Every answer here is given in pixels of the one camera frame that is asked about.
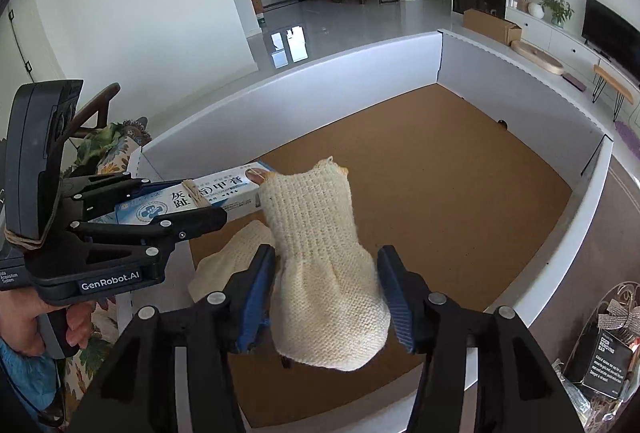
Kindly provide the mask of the person's left hand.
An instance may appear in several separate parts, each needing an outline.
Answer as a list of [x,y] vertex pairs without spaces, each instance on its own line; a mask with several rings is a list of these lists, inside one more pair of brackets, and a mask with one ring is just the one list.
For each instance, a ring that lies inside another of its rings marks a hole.
[[[87,346],[92,333],[91,315],[96,302],[82,302],[66,309],[66,342],[69,346]],[[37,318],[57,311],[43,302],[34,288],[3,291],[0,297],[1,338],[14,352],[26,356],[44,353],[43,339],[38,331]]]

